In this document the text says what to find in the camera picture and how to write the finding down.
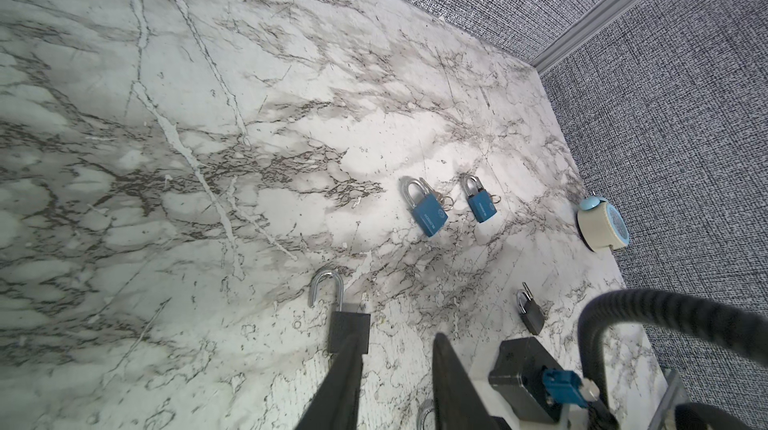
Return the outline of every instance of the gray metal trim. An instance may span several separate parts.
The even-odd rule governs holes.
[[[544,75],[564,58],[576,51],[603,28],[616,21],[640,0],[601,0],[568,28],[552,45],[539,53],[531,65]]]

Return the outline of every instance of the closed padlock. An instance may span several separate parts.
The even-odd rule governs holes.
[[[317,284],[327,276],[336,282],[336,310],[331,313],[331,326],[328,335],[328,352],[339,353],[344,348],[344,343],[350,335],[358,336],[358,348],[360,353],[368,353],[368,340],[371,332],[370,313],[356,313],[354,311],[342,311],[344,304],[344,282],[341,275],[335,270],[318,271],[310,283],[310,307],[315,306],[317,299]]]
[[[475,192],[469,189],[469,182],[475,184]],[[491,218],[496,214],[496,207],[494,206],[493,196],[488,193],[480,183],[480,178],[475,175],[466,174],[462,176],[462,187],[467,194],[467,203],[469,208],[472,209],[472,213],[475,214],[475,218],[478,223],[483,223],[485,220]]]
[[[424,198],[422,201],[416,203],[413,201],[413,197],[409,192],[411,185],[416,185],[422,191]],[[406,201],[411,206],[411,212],[413,219],[422,227],[424,233],[427,236],[432,236],[437,233],[440,228],[448,221],[448,215],[446,211],[442,209],[442,205],[437,200],[434,193],[430,192],[427,187],[415,178],[406,180],[402,185],[403,196],[406,197]]]
[[[518,290],[520,318],[529,332],[538,335],[544,328],[544,313],[542,308],[533,300],[531,289],[525,282],[523,282],[523,288],[523,290]]]

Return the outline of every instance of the open padlock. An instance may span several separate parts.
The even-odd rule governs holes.
[[[424,195],[422,201],[418,203],[413,201],[409,192],[411,185],[418,186],[418,189],[422,191]],[[438,201],[434,191],[430,190],[421,180],[415,178],[407,179],[402,185],[402,194],[411,206],[413,219],[422,227],[424,233],[427,233],[427,236],[437,233],[448,221],[448,215],[442,208],[442,204]]]
[[[528,285],[526,285],[525,282],[523,282],[523,290],[518,290],[517,297],[520,318],[523,320],[525,328],[532,334],[538,335],[544,328],[544,313],[542,312],[542,307],[533,301],[531,289],[528,288]]]
[[[476,193],[473,193],[469,189],[469,182],[475,184]],[[496,214],[496,207],[494,206],[494,203],[500,202],[501,199],[498,199],[494,202],[493,200],[498,197],[496,195],[491,195],[482,187],[480,178],[475,175],[466,173],[462,176],[462,187],[467,194],[467,203],[469,203],[469,208],[472,209],[472,213],[475,214],[475,218],[479,223],[485,222],[485,220]]]
[[[360,338],[360,348],[363,354],[368,353],[368,339],[371,332],[370,313],[355,313],[354,311],[342,311],[344,303],[344,281],[335,270],[321,270],[312,277],[310,283],[310,307],[315,306],[317,300],[317,284],[327,276],[336,282],[336,310],[331,313],[331,328],[328,335],[328,352],[339,353],[344,346],[344,341],[350,335],[357,334]]]

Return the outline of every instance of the marble surface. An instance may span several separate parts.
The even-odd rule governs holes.
[[[372,314],[360,428],[411,428],[432,339],[466,366],[623,283],[574,227],[581,179],[536,72],[400,0],[0,0],[8,428],[293,428],[325,375],[332,285]],[[472,217],[458,176],[502,196]],[[398,187],[456,206],[427,239]],[[611,405],[666,384],[639,326]]]

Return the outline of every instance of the blue padlock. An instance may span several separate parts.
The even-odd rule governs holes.
[[[416,185],[422,191],[424,198],[422,201],[413,201],[413,197],[408,192],[411,185]],[[432,236],[437,233],[440,228],[448,221],[448,215],[445,210],[442,209],[440,202],[434,193],[427,190],[426,186],[415,178],[407,180],[402,185],[402,193],[406,197],[406,201],[411,206],[413,213],[413,219],[422,227],[424,233],[427,236]]]
[[[475,183],[476,193],[469,189],[469,182]],[[462,176],[462,187],[467,194],[467,203],[478,223],[483,223],[496,214],[496,207],[490,193],[485,191],[480,183],[480,178],[466,174]]]

